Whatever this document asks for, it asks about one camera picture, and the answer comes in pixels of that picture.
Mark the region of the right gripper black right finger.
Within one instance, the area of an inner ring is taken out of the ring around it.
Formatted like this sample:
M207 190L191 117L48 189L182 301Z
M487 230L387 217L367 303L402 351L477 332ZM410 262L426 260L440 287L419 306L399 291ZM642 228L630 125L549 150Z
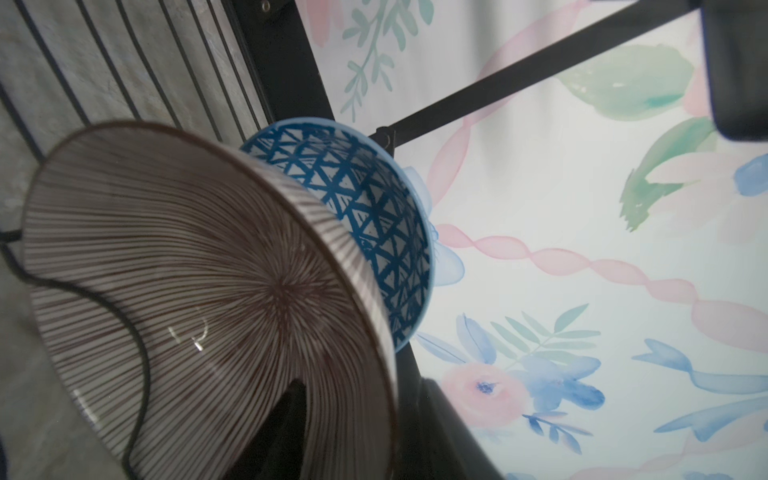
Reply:
M396 354L395 479L500 479L438 383L424 378L410 345Z

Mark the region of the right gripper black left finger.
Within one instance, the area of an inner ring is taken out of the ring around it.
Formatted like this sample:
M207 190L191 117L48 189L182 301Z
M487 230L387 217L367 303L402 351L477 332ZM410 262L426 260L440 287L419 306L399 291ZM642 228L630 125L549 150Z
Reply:
M306 386L294 379L224 479L299 479L306 416Z

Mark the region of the pink striped bowl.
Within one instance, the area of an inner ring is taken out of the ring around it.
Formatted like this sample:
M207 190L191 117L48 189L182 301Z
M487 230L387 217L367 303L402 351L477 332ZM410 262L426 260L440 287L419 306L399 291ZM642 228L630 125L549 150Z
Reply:
M347 229L234 148L133 121L77 131L35 174L21 260L54 370L137 479L221 479L293 381L304 479L387 479L388 315Z

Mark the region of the blue triangle pattern bowl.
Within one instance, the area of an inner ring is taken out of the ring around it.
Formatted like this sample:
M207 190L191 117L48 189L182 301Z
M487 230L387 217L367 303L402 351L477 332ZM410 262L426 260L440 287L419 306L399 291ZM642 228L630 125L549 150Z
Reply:
M415 187L373 139L315 117L278 121L241 149L297 181L337 217L370 264L401 350L435 286L434 240Z

